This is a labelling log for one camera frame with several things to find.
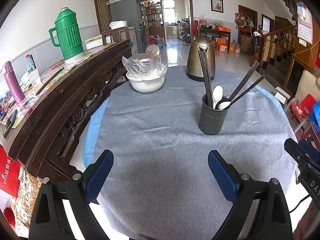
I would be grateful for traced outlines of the white spoon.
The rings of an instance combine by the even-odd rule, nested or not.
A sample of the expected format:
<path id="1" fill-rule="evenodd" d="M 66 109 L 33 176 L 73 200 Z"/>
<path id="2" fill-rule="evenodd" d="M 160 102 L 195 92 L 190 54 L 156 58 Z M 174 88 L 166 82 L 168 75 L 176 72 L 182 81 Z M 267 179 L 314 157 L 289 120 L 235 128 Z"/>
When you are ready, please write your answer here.
<path id="1" fill-rule="evenodd" d="M 217 104 L 222 100 L 223 97 L 223 88 L 218 85 L 214 88 L 212 92 L 213 97 L 213 109 L 216 109 Z"/>
<path id="2" fill-rule="evenodd" d="M 230 101 L 225 101 L 219 104 L 218 110 L 222 111 L 230 106 L 231 102 Z"/>

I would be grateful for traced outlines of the blue plastic sheet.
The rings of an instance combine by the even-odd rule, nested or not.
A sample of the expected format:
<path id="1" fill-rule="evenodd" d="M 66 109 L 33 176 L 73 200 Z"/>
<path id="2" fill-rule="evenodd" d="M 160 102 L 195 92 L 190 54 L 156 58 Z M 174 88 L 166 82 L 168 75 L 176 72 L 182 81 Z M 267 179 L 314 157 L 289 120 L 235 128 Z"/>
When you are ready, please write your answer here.
<path id="1" fill-rule="evenodd" d="M 320 102 L 313 105 L 309 118 L 312 123 L 320 125 Z"/>

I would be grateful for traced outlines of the red paper bag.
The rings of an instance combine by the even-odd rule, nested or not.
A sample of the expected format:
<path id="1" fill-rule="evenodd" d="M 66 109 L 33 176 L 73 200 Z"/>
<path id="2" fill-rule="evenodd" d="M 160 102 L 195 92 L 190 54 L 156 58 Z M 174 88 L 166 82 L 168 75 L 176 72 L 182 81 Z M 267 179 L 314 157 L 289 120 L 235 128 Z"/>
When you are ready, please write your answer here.
<path id="1" fill-rule="evenodd" d="M 3 146 L 0 148 L 0 183 L 1 190 L 13 197 L 18 196 L 20 187 L 21 165 L 18 161 L 13 161 L 5 152 Z"/>

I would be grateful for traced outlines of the dark wooden sideboard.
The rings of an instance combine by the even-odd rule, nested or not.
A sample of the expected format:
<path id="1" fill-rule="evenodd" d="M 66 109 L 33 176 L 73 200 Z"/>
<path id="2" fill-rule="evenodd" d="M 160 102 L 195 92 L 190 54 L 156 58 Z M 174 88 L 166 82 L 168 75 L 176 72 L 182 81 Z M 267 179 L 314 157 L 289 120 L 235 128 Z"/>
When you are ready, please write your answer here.
<path id="1" fill-rule="evenodd" d="M 34 177 L 63 181 L 77 173 L 71 159 L 91 116 L 124 78 L 122 56 L 131 55 L 126 27 L 106 31 L 110 43 L 92 48 L 83 59 L 67 65 L 59 61 L 46 70 L 41 82 L 27 86 L 17 104 L 1 102 L 1 145 Z M 14 110 L 16 121 L 6 138 L 5 124 Z"/>

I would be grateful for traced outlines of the dark grey utensil holder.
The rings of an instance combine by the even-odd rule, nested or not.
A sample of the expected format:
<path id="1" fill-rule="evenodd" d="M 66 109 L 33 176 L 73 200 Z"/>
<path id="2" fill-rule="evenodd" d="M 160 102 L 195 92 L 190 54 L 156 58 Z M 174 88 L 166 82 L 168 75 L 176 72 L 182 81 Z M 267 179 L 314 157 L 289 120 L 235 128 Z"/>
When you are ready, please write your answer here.
<path id="1" fill-rule="evenodd" d="M 199 129 L 208 135 L 216 135 L 221 131 L 229 107 L 219 110 L 207 105 L 206 94 L 202 97 L 202 106 L 199 119 Z"/>

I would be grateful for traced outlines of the black smartphone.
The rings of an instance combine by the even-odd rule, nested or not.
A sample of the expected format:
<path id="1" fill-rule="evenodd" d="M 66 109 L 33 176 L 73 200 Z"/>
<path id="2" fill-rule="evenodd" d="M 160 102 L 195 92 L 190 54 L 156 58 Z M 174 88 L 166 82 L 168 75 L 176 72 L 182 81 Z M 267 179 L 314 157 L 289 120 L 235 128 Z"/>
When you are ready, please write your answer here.
<path id="1" fill-rule="evenodd" d="M 16 116 L 17 116 L 18 111 L 14 110 L 12 112 L 12 114 L 9 116 L 6 124 L 5 124 L 5 128 L 3 131 L 3 138 L 6 138 L 8 136 L 8 134 L 10 133 L 15 121 L 16 121 Z"/>

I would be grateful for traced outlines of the wooden staircase railing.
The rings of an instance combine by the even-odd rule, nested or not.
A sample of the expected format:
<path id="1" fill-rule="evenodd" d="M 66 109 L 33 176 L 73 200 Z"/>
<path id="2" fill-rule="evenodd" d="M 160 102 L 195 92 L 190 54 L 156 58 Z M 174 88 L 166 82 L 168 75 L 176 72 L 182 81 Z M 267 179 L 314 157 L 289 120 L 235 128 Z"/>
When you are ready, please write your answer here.
<path id="1" fill-rule="evenodd" d="M 268 64 L 274 64 L 277 58 L 293 53 L 296 36 L 296 25 L 262 35 L 257 48 L 259 67 L 266 68 Z"/>

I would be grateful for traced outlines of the purple thermos bottle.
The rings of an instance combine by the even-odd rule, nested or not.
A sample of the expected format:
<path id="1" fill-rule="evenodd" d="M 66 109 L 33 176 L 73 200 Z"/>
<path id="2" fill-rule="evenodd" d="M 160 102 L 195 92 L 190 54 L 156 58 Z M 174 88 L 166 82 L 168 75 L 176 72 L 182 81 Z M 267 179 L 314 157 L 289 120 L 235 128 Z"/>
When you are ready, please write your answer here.
<path id="1" fill-rule="evenodd" d="M 4 78 L 7 82 L 9 90 L 10 90 L 15 102 L 17 104 L 20 104 L 24 100 L 25 96 L 24 96 L 24 93 L 22 92 L 20 84 L 17 80 L 13 66 L 10 61 L 7 61 L 3 65 L 3 67 L 5 69 Z"/>

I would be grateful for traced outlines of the brass electric kettle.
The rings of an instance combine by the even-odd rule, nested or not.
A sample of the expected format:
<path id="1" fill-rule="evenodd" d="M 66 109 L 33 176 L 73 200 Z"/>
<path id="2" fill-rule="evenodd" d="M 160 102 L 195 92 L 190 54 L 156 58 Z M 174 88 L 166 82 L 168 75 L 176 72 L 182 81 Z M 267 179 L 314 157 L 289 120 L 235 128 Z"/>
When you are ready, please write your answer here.
<path id="1" fill-rule="evenodd" d="M 195 81 L 204 81 L 202 71 L 202 58 L 199 51 L 208 47 L 207 57 L 210 72 L 210 79 L 215 77 L 215 53 L 211 40 L 205 35 L 198 36 L 191 44 L 187 60 L 187 77 Z"/>

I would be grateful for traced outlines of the plastic water bottle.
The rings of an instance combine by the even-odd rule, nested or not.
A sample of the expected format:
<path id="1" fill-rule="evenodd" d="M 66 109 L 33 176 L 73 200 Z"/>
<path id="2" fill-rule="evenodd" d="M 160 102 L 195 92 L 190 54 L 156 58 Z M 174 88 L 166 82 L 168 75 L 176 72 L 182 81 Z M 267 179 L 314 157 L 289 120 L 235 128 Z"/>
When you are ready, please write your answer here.
<path id="1" fill-rule="evenodd" d="M 27 72 L 28 73 L 33 72 L 36 69 L 36 66 L 35 66 L 35 63 L 34 63 L 32 57 L 29 54 L 27 54 L 27 55 L 25 55 L 25 59 L 27 62 Z"/>

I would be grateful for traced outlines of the white bowl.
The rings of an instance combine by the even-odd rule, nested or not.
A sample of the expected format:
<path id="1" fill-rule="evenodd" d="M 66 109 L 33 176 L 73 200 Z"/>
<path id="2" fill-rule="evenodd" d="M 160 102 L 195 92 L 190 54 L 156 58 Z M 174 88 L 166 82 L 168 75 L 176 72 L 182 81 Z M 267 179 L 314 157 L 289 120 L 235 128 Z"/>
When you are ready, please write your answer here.
<path id="1" fill-rule="evenodd" d="M 126 77 L 135 91 L 140 93 L 152 93 L 163 87 L 167 69 L 166 66 L 163 66 L 161 71 L 157 74 L 144 76 L 142 78 L 127 72 Z"/>

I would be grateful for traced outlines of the green thermos jug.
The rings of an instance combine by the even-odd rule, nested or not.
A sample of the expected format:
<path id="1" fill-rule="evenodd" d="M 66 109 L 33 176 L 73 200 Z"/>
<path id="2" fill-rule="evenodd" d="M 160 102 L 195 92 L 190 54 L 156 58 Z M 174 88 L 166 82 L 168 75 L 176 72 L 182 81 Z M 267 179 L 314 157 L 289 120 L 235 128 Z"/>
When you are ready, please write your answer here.
<path id="1" fill-rule="evenodd" d="M 65 61 L 84 53 L 76 13 L 64 7 L 48 30 L 52 45 L 59 47 Z"/>

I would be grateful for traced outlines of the clear plastic bag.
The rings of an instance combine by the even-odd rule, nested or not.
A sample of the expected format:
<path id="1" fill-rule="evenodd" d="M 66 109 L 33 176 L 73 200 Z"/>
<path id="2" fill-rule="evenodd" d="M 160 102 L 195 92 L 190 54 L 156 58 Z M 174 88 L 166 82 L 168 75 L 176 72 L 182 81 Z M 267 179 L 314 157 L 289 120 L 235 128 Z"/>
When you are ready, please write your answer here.
<path id="1" fill-rule="evenodd" d="M 121 60 L 129 77 L 134 79 L 148 80 L 161 76 L 164 72 L 161 57 L 153 53 L 135 54 L 128 59 L 122 56 Z"/>

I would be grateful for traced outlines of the wall calendar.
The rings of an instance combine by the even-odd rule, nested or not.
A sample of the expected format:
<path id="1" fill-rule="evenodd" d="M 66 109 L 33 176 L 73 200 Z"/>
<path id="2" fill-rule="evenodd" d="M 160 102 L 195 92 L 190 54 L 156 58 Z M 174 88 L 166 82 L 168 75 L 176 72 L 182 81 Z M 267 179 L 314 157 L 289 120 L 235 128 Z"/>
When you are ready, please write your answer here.
<path id="1" fill-rule="evenodd" d="M 313 43 L 312 16 L 304 3 L 297 3 L 297 30 L 298 38 Z"/>

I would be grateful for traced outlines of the framed wall picture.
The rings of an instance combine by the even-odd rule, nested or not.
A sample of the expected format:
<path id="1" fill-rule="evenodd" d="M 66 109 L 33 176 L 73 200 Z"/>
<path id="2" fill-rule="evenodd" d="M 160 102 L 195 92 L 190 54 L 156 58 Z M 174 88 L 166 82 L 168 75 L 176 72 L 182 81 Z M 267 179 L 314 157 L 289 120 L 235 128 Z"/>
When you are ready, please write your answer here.
<path id="1" fill-rule="evenodd" d="M 210 0 L 211 11 L 223 13 L 223 0 Z"/>

